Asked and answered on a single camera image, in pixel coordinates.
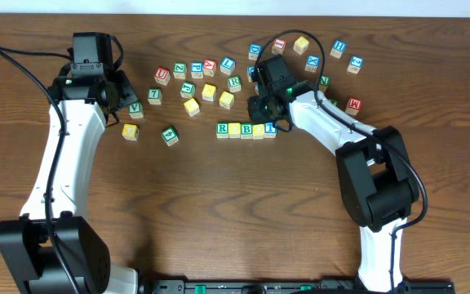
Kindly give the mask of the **yellow O block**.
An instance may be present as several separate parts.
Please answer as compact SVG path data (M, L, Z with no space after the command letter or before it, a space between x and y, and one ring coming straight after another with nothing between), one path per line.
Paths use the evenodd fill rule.
M228 124L228 137L230 139L240 138L242 133L242 125L239 122L230 122Z

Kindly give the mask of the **yellow C block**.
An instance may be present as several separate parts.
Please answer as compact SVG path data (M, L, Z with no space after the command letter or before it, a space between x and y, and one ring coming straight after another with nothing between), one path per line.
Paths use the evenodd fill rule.
M184 108L190 117L193 117L196 114L200 113L200 106L194 98L190 98L189 100L186 100L184 102Z

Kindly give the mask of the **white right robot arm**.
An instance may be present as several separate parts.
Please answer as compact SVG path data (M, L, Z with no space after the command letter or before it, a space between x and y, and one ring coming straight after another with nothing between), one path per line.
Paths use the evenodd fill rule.
M400 132L350 117L314 83L295 79L281 55L256 63L249 79L258 91L248 100L253 123L285 120L335 156L343 205L360 228L358 279L371 292L395 290L403 280L402 230L421 194Z

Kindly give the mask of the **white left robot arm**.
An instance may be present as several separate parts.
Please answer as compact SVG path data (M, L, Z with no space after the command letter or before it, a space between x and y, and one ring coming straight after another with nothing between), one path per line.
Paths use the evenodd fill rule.
M109 118L137 101L116 37L73 35L65 64L41 90L50 104L47 145L20 215L0 222L0 253L21 293L144 293L137 269L116 265L88 218L97 145Z

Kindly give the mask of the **blue T block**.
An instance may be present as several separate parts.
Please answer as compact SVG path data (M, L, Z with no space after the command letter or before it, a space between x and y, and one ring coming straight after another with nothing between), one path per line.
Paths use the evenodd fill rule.
M264 124L264 137L275 138L277 135L277 128L273 122L267 122Z

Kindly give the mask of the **green B block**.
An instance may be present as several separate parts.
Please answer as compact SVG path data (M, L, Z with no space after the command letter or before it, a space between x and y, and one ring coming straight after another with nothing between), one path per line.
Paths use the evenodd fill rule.
M241 124L241 135L240 138L243 140L253 139L253 125L251 123Z

